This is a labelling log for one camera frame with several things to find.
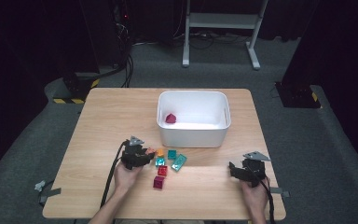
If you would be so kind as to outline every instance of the cord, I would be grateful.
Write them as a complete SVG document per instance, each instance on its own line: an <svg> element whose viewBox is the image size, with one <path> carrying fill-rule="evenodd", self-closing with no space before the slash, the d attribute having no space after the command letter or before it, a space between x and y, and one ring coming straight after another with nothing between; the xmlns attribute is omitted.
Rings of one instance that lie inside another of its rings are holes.
<svg viewBox="0 0 358 224"><path fill-rule="evenodd" d="M180 12L180 19L179 19L179 25L178 28L176 29L175 33L173 34L173 38L175 38L175 36L178 34L180 26L182 25L182 18L183 18L183 8L185 5L185 0L182 0L182 11Z"/></svg>
<svg viewBox="0 0 358 224"><path fill-rule="evenodd" d="M246 167L252 172L252 174L255 176L255 178L258 180L260 184L263 185L264 189L267 192L268 201L269 201L269 221L271 224L275 224L275 218L274 218L274 200L272 198L271 191L269 190L269 178L266 176L266 179L268 181L268 188L266 184L264 184L263 181L255 174L255 172L249 167L249 165L246 165Z"/></svg>
<svg viewBox="0 0 358 224"><path fill-rule="evenodd" d="M132 73L133 73L133 60L132 60L131 55L129 54L129 57L127 58L127 63L126 63L126 79L125 79L124 83L121 85L121 88L129 88L130 87Z"/></svg>
<svg viewBox="0 0 358 224"><path fill-rule="evenodd" d="M109 176L107 177L107 180L106 180L106 185L105 185L105 189L104 189L104 192L103 192L103 198L101 200L101 207L106 202L106 196L107 196L107 192L109 191L110 182L112 181L113 173L115 172L115 168L116 168L117 162L119 160L118 155L120 155L120 151L123 148L123 146L126 144L126 142L127 141L121 143L121 146L117 151L117 155L116 155L115 159L113 160L113 164L112 164L112 167L110 168Z"/></svg>

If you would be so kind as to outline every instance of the dark background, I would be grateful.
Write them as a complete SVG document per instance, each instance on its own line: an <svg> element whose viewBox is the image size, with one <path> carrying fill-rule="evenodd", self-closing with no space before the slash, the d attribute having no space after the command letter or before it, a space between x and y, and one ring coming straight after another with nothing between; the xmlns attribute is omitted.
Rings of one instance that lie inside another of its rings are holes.
<svg viewBox="0 0 358 224"><path fill-rule="evenodd" d="M64 2L67 6L73 4L74 7L70 7L73 11L64 10L62 14L55 11L58 13L57 20L62 15L62 21L57 21L58 24L65 22L68 13L77 15L78 19L86 18L84 15L87 9L79 7L81 1ZM192 8L203 12L219 9L228 13L243 13L255 12L259 6L257 1L230 1L230 4L225 1L223 7L211 2L192 1ZM304 64L299 66L302 69L296 70L295 76L310 74L312 78L305 76L306 80L323 87L345 133L358 152L358 1L322 2L316 10L318 14L313 28L306 32L305 41L300 43L302 47L299 48L307 50L295 54L295 63ZM270 0L259 37L273 39L281 36L283 41L287 41L303 36L317 3L313 0ZM132 21L133 33L167 43L172 41L170 36L173 36L170 34L175 32L182 7L186 6L179 0L128 1L128 4L132 7L129 15L133 13L135 17ZM76 55L76 51L73 49L86 50L92 42L87 32L90 29L80 22L82 20L73 23L77 26L72 27L81 32L55 34L48 28L49 18L50 14L43 1L0 0L0 159L48 102L44 93L45 86L62 77L58 58L74 60L72 56ZM318 29L318 26L326 28L328 32ZM183 33L183 27L184 21L178 34ZM83 38L77 44L84 48L58 48L57 42L52 41L57 36L62 40ZM74 61L85 65L92 60L91 67L99 66L95 58L80 60L83 63ZM69 67L70 71L75 72L73 67Z"/></svg>

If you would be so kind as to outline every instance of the wrist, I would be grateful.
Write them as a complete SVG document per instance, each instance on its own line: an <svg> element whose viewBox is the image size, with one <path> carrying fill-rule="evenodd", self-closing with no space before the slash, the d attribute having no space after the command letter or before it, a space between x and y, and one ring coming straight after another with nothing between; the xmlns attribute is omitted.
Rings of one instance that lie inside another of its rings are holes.
<svg viewBox="0 0 358 224"><path fill-rule="evenodd" d="M253 213L251 212L251 219L253 224L266 224L266 217L263 213L257 212Z"/></svg>

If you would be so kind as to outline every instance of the cube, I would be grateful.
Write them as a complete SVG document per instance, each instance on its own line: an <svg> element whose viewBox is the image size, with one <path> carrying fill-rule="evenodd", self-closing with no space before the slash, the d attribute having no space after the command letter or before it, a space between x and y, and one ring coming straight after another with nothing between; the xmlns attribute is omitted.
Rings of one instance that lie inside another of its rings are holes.
<svg viewBox="0 0 358 224"><path fill-rule="evenodd" d="M166 165L160 165L158 167L157 174L167 176L167 166Z"/></svg>
<svg viewBox="0 0 358 224"><path fill-rule="evenodd" d="M168 150L168 160L176 160L176 150Z"/></svg>
<svg viewBox="0 0 358 224"><path fill-rule="evenodd" d="M157 156L164 157L164 150L162 150L162 148L157 149Z"/></svg>
<svg viewBox="0 0 358 224"><path fill-rule="evenodd" d="M159 167L160 165L165 165L165 159L163 157L156 158L156 166Z"/></svg>
<svg viewBox="0 0 358 224"><path fill-rule="evenodd" d="M162 185L164 184L164 177L156 176L153 183L153 188L162 189Z"/></svg>

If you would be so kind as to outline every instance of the yellow black hazard tape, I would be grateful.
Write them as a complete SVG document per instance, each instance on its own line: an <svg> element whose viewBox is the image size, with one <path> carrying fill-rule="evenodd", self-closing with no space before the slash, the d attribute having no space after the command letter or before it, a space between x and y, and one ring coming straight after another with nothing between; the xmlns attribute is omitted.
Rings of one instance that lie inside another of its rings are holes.
<svg viewBox="0 0 358 224"><path fill-rule="evenodd" d="M94 80L91 85L89 86L89 90L96 88L98 86L98 83L100 82L100 79ZM78 97L53 97L53 102L56 104L84 104L86 102L87 93L84 98L78 98Z"/></svg>
<svg viewBox="0 0 358 224"><path fill-rule="evenodd" d="M76 99L76 98L74 99L55 98L53 99L53 101L56 104L79 104L79 105L84 104L86 102L83 99Z"/></svg>

